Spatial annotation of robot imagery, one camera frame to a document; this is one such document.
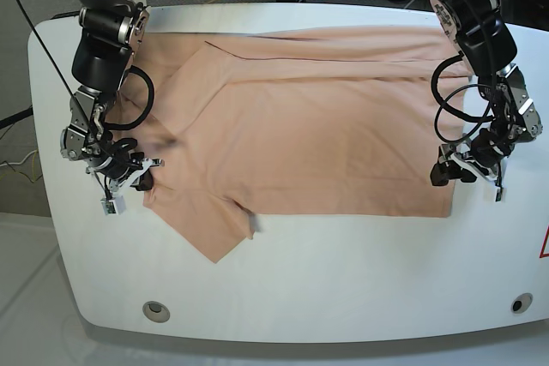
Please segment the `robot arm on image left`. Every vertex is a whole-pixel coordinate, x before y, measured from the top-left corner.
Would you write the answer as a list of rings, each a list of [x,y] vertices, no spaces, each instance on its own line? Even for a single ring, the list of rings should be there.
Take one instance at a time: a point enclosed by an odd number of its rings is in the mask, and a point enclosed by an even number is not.
[[[149,190],[149,168],[160,165],[136,151],[133,138],[114,139],[144,122],[154,103],[154,84],[133,64],[149,19],[147,0],[80,0],[81,39],[71,73],[80,86],[70,100],[71,120],[62,133],[61,154],[83,161],[102,186],[103,203],[111,206],[123,189]],[[148,99],[142,113],[128,123],[110,123],[109,111],[128,75],[140,77]]]

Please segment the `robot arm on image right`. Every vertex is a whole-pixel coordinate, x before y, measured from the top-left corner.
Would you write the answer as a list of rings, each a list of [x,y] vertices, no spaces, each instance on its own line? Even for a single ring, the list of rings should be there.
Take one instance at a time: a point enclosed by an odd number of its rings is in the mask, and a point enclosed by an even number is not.
[[[432,96],[438,112],[447,112],[473,126],[459,138],[438,137],[442,145],[431,169],[431,184],[443,187],[453,180],[473,183],[483,178],[501,189],[504,159],[516,144],[534,141],[543,131],[524,76],[514,62],[516,43],[501,16],[501,0],[430,2],[457,52],[434,70]],[[480,116],[468,115],[452,106],[438,90],[441,74],[456,63],[465,63],[477,78],[474,87],[486,101]]]

